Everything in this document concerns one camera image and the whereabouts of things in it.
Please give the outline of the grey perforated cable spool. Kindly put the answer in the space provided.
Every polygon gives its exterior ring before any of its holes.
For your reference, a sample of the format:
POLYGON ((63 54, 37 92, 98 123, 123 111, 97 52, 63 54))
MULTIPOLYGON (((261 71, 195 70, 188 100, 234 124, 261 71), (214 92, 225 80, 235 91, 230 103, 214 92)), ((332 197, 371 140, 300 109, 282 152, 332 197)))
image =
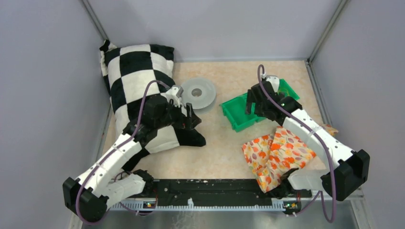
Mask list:
POLYGON ((211 80, 196 77, 181 84, 182 101, 190 103, 194 110, 209 110, 216 102, 216 88, 211 80))

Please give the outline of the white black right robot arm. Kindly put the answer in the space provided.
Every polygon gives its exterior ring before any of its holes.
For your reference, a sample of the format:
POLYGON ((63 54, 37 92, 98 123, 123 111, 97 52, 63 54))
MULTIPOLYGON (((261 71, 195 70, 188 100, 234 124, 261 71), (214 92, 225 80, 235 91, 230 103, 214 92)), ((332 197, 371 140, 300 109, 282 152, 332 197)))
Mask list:
POLYGON ((276 121, 328 166, 324 170, 289 169, 288 178, 280 183, 283 195, 292 197, 301 189, 311 189, 343 201, 367 181, 369 154, 339 142, 313 121, 297 100, 276 93, 271 82, 261 81, 248 89, 245 111, 276 121))

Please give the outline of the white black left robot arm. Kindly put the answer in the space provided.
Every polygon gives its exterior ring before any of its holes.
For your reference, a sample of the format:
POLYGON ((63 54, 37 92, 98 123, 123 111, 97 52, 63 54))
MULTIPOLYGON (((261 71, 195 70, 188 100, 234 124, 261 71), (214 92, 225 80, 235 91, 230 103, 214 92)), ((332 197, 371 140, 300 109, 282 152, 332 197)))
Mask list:
POLYGON ((127 197, 151 195, 153 184, 148 181, 147 172, 134 172, 116 182, 111 179, 157 136, 158 130, 170 126, 190 131, 201 123, 192 104, 182 104, 176 97, 167 99, 159 95, 142 100, 139 114, 87 171, 63 182, 65 206, 85 224, 99 223, 114 204, 127 197))

